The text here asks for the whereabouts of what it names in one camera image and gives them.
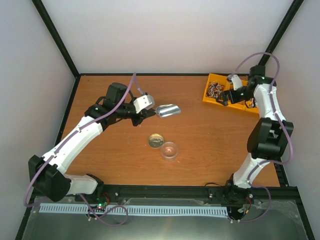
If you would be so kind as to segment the yellow popsicle candy bin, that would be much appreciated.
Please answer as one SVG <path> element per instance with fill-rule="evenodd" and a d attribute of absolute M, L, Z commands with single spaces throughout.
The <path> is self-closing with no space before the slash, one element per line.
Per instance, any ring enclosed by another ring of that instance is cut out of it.
<path fill-rule="evenodd" d="M 239 102 L 239 103 L 235 103 L 235 104 L 242 104 L 242 105 L 244 105 L 244 101 L 241 101 L 241 102 Z"/>

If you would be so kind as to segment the silver metal scoop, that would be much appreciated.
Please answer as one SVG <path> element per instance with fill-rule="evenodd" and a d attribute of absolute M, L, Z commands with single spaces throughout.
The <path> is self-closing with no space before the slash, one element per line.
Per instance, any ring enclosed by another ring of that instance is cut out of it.
<path fill-rule="evenodd" d="M 181 113 L 181 109 L 176 104 L 160 105 L 155 110 L 160 118 L 167 118 Z"/>

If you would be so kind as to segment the yellow star candy bin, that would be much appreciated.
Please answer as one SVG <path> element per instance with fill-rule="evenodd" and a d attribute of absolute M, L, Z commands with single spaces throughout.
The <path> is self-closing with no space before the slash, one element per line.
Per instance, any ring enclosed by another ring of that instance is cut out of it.
<path fill-rule="evenodd" d="M 248 101 L 244 101 L 244 110 L 249 113 L 259 114 L 259 109 L 253 98 Z"/>

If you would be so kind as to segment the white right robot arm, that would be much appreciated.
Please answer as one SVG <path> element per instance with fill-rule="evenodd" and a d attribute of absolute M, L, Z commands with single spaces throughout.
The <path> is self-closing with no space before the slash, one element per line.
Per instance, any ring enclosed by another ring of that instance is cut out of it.
<path fill-rule="evenodd" d="M 286 121 L 280 110 L 276 83 L 265 75 L 265 70 L 263 65 L 251 67 L 247 85 L 236 74 L 228 76 L 232 88 L 216 98 L 224 106 L 252 100 L 259 112 L 259 120 L 247 140 L 248 155 L 224 187 L 223 196 L 229 203 L 242 202 L 249 196 L 261 170 L 282 157 L 294 130 L 293 123 Z"/>

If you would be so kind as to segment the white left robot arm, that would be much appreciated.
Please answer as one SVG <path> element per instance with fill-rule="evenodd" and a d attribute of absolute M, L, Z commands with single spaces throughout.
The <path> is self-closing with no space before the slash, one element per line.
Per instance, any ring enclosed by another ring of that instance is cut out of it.
<path fill-rule="evenodd" d="M 92 201 L 103 198 L 103 181 L 92 174 L 69 175 L 67 170 L 78 154 L 109 126 L 130 119 L 134 127 L 153 117 L 154 98 L 143 92 L 133 96 L 128 86 L 114 82 L 97 99 L 76 127 L 54 148 L 28 161 L 31 186 L 53 202 L 67 195 L 86 194 Z"/>

